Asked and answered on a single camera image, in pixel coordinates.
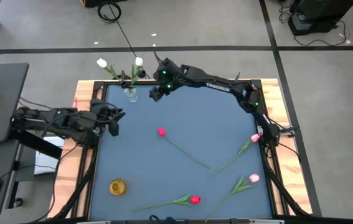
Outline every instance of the flower head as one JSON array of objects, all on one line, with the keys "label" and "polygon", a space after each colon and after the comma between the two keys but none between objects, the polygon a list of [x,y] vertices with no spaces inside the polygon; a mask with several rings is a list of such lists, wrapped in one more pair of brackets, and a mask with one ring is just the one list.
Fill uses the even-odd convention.
[{"label": "flower head", "polygon": [[251,183],[255,183],[255,182],[258,182],[260,180],[259,178],[259,175],[258,174],[252,174],[250,177],[249,177]]},{"label": "flower head", "polygon": [[107,67],[107,62],[104,59],[99,58],[97,60],[97,64],[100,66],[100,68],[106,68]]},{"label": "flower head", "polygon": [[143,66],[143,59],[139,58],[139,57],[136,57],[136,60],[134,61],[134,64],[136,66]]},{"label": "flower head", "polygon": [[201,202],[201,198],[200,196],[191,196],[190,201],[193,205],[195,205]]},{"label": "flower head", "polygon": [[165,129],[164,129],[164,128],[158,128],[158,134],[159,134],[160,136],[165,136],[165,135],[166,135]]},{"label": "flower head", "polygon": [[259,134],[254,134],[253,136],[251,136],[251,141],[257,142],[260,138],[261,136]]}]

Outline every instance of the wooden board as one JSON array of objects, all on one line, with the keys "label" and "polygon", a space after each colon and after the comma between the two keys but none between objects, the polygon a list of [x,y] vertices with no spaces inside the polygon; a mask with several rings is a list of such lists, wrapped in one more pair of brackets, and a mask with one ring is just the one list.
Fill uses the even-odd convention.
[{"label": "wooden board", "polygon": [[[77,90],[75,92],[75,101],[77,102],[78,110],[89,110],[90,100],[93,94],[93,84],[95,81],[101,80],[80,80],[77,85]],[[104,80],[106,82],[117,82],[112,80]],[[265,103],[269,113],[269,117],[280,123],[283,126],[289,126],[289,121],[285,109],[285,104],[283,101],[283,96],[281,94],[280,86],[278,80],[275,78],[263,78],[261,79],[263,93],[265,96]],[[296,149],[294,139],[287,136],[282,136],[280,138],[280,143],[289,146],[292,149]],[[65,141],[63,155],[67,153],[70,149],[75,146],[75,143],[68,139]],[[283,146],[278,146],[276,148],[281,175],[283,178],[283,183],[287,191],[291,196],[298,202],[299,206],[308,213],[311,213],[311,206],[309,202],[308,193],[306,191],[306,186],[304,183],[301,166],[296,154],[290,150],[284,148]],[[85,171],[90,162],[91,152],[88,152]],[[82,156],[82,149],[76,148],[72,153],[65,157],[60,166],[55,183],[55,203],[52,211],[48,214],[48,217],[56,215],[63,205],[67,202],[71,194],[73,193],[76,183],[78,168],[80,165]],[[273,184],[273,190],[275,192],[276,206],[279,214],[283,214],[281,209],[280,194],[277,188]],[[83,205],[85,203],[85,192],[86,189],[81,193],[77,216],[83,215]]]}]

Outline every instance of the white paper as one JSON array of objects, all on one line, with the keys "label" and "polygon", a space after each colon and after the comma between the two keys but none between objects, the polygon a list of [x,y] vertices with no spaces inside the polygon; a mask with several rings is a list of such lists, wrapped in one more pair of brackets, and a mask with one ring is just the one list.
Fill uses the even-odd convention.
[{"label": "white paper", "polygon": [[[55,146],[63,148],[64,140],[59,137],[44,137],[45,141],[52,143]],[[46,174],[46,173],[53,173],[55,169],[49,168],[53,167],[56,168],[58,159],[52,158],[50,156],[46,156],[40,152],[35,153],[35,169],[34,175],[38,174]]]}]

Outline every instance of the pink tulip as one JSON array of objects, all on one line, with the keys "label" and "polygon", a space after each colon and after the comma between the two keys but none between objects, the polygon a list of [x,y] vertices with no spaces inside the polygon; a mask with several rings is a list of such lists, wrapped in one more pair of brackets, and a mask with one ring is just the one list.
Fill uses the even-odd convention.
[{"label": "pink tulip", "polygon": [[254,134],[253,136],[251,136],[251,141],[257,142],[260,138],[261,136],[259,134]]},{"label": "pink tulip", "polygon": [[166,131],[164,128],[158,128],[158,134],[162,137],[166,135]]},{"label": "pink tulip", "polygon": [[255,182],[258,182],[260,180],[259,178],[259,175],[258,174],[252,174],[250,177],[249,177],[251,183],[255,183]]}]

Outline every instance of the white tulip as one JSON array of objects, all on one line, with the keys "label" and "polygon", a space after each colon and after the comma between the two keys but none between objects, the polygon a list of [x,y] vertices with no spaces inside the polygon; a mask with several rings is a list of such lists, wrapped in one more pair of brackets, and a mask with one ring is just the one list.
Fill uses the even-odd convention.
[{"label": "white tulip", "polygon": [[97,64],[100,66],[100,68],[106,68],[107,67],[107,62],[103,59],[97,60]]},{"label": "white tulip", "polygon": [[136,66],[143,66],[143,59],[139,58],[139,57],[136,57],[136,60],[134,61],[134,64]]}]

